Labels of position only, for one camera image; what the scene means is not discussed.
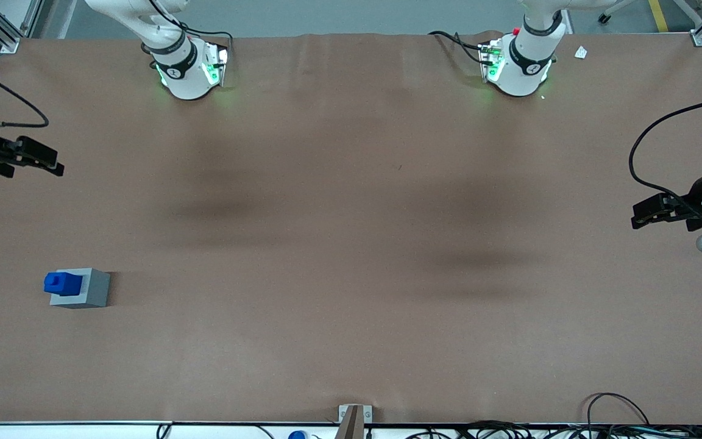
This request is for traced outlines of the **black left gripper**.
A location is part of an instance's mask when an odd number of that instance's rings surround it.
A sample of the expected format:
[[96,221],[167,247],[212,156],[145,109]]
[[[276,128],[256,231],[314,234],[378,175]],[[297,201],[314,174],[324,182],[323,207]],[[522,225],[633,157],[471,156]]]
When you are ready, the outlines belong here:
[[[690,191],[683,195],[683,199],[702,217],[702,177],[694,181]],[[689,232],[702,229],[702,219],[691,218],[693,218],[693,212],[684,202],[680,202],[677,197],[666,193],[658,193],[635,203],[631,227],[633,230],[638,230],[653,223],[673,223],[687,220]]]

